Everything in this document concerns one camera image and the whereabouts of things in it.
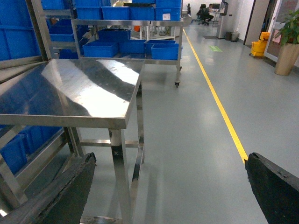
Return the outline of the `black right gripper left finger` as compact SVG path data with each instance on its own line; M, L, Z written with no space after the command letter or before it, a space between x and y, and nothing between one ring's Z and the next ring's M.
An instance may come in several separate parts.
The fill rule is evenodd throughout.
M36 196L0 219L2 224L79 224L93 182L96 157L88 153Z

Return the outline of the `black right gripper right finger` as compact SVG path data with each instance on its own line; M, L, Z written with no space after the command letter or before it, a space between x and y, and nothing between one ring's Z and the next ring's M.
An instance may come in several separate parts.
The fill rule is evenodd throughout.
M269 224L299 222L299 178L261 154L245 161L252 192Z

